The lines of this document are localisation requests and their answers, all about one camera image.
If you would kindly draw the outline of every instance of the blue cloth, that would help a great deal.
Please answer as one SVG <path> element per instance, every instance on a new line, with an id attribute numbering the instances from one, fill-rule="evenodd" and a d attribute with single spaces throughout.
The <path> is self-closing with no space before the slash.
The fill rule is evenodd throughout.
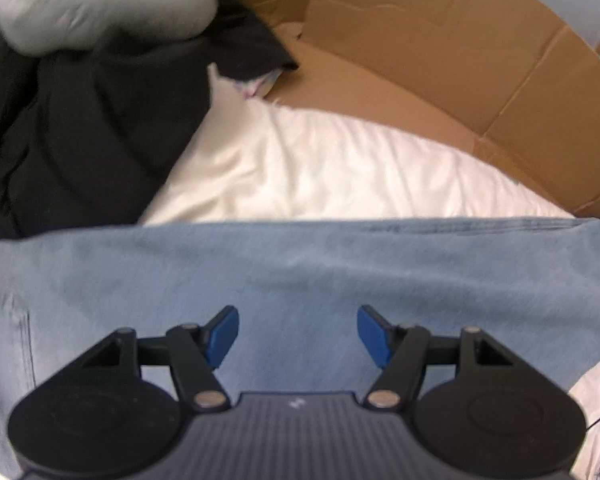
<path id="1" fill-rule="evenodd" d="M 160 335 L 240 310 L 218 375 L 243 390 L 354 390 L 378 370 L 356 309 L 437 335 L 477 325 L 568 388 L 600 360 L 600 220 L 202 224 L 0 242 L 0 471 L 17 400 L 120 326 Z M 168 374 L 151 373 L 158 384 Z"/>

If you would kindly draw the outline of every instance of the white sheet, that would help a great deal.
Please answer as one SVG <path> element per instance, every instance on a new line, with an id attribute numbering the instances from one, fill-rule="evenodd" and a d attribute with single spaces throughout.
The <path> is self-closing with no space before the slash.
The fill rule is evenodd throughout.
<path id="1" fill-rule="evenodd" d="M 570 215 L 443 144 L 354 118 L 243 100 L 213 105 L 142 222 Z"/>

